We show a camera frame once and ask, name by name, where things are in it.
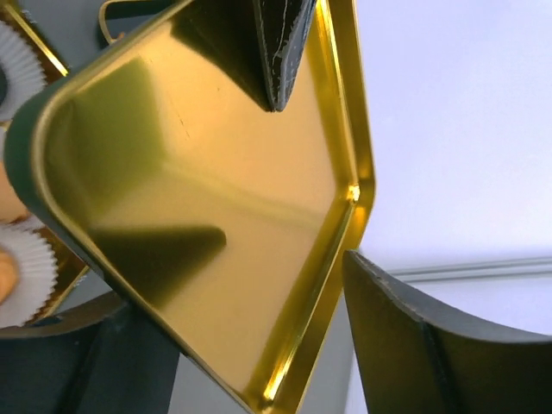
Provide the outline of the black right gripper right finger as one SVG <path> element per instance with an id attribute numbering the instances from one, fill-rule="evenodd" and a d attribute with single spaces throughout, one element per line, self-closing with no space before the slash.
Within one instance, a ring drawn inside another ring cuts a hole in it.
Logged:
<path id="1" fill-rule="evenodd" d="M 354 250 L 342 284 L 370 413 L 549 413 L 551 338 L 487 321 Z"/>

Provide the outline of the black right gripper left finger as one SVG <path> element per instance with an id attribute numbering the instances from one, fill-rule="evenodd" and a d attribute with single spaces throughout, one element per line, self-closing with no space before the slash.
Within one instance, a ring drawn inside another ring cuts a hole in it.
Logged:
<path id="1" fill-rule="evenodd" d="M 166 413 L 179 349 L 114 292 L 1 330 L 3 413 Z"/>

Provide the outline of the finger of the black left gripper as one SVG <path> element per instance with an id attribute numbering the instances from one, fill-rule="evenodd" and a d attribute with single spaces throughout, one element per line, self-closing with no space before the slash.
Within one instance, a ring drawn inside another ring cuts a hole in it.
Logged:
<path id="1" fill-rule="evenodd" d="M 286 107 L 298 75 L 317 2 L 253 1 L 254 24 L 271 110 Z"/>

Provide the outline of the gold square tin lid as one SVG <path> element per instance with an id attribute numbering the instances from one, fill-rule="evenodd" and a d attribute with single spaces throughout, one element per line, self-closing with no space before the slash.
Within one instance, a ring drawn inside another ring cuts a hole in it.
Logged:
<path id="1" fill-rule="evenodd" d="M 303 403 L 374 178 L 356 7 L 316 1 L 283 111 L 252 2 L 177 1 L 31 97 L 19 197 L 251 413 Z"/>

